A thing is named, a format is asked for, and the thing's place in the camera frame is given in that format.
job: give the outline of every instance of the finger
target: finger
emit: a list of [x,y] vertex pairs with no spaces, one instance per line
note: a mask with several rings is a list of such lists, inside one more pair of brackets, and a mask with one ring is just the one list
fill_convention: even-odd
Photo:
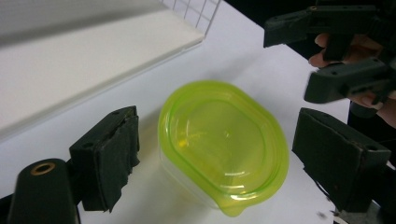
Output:
[[376,114],[388,125],[396,128],[396,100],[388,99]]
[[367,35],[355,35],[352,39],[351,45],[359,45],[367,49],[373,49],[375,51],[381,50],[383,47],[375,42]]
[[322,48],[326,48],[327,41],[329,40],[329,36],[330,36],[329,34],[317,35],[317,37],[315,38],[315,43]]
[[392,91],[392,92],[389,94],[388,98],[389,98],[389,99],[396,100],[396,91]]
[[312,57],[309,58],[308,62],[314,67],[319,67],[319,68],[326,67],[327,65],[330,64],[330,62],[323,60],[323,53],[324,50],[322,50],[320,53],[313,55]]
[[369,57],[377,56],[377,50],[367,49],[359,45],[352,45],[347,55],[344,57],[343,63],[355,63]]
[[349,99],[358,105],[366,106],[368,108],[375,108],[378,110],[376,114],[381,119],[383,119],[391,127],[396,128],[396,100],[388,99],[385,103],[372,105],[374,98],[374,94],[368,92],[360,96],[351,97]]

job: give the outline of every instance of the metal ring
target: metal ring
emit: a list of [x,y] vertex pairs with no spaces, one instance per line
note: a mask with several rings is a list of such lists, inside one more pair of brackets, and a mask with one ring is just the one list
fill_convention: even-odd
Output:
[[30,172],[31,175],[44,175],[49,173],[51,170],[55,168],[55,163],[53,162],[44,162],[35,166]]

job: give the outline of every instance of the container lid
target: container lid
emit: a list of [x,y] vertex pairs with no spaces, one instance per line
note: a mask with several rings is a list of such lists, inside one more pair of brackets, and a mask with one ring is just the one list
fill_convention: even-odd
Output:
[[224,82],[176,90],[163,106],[159,141],[164,155],[230,217],[274,195],[289,167],[276,119]]

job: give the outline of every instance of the transparent plastic container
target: transparent plastic container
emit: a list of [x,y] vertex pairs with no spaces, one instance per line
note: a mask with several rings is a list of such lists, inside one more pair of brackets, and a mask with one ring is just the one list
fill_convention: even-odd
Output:
[[231,84],[205,80],[176,90],[159,119],[165,170],[230,217],[273,196],[289,167],[276,119]]

